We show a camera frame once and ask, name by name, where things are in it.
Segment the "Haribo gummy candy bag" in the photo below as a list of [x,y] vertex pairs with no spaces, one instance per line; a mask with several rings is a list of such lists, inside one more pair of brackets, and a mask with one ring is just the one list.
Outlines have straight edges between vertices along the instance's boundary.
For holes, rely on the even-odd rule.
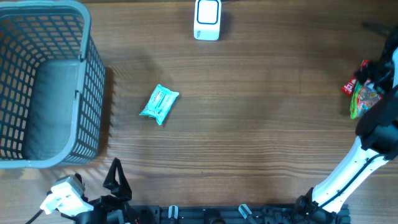
[[374,84],[367,80],[364,84],[357,83],[353,90],[350,104],[350,118],[358,119],[374,106],[382,95],[374,89]]

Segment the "teal tissue packet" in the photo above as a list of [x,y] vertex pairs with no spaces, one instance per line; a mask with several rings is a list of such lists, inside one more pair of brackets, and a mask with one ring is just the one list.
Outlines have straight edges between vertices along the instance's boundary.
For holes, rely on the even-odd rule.
[[179,95],[179,92],[169,90],[158,84],[139,115],[154,118],[157,124],[161,126]]

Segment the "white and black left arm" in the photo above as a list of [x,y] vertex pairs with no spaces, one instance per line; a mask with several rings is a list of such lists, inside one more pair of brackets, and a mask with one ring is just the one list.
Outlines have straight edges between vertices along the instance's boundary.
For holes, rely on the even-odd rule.
[[61,217],[73,220],[74,223],[141,222],[139,214],[129,204],[132,190],[124,175],[121,161],[116,157],[112,161],[103,187],[110,190],[111,194],[89,201],[88,204],[93,206],[92,210],[78,215],[61,213]]

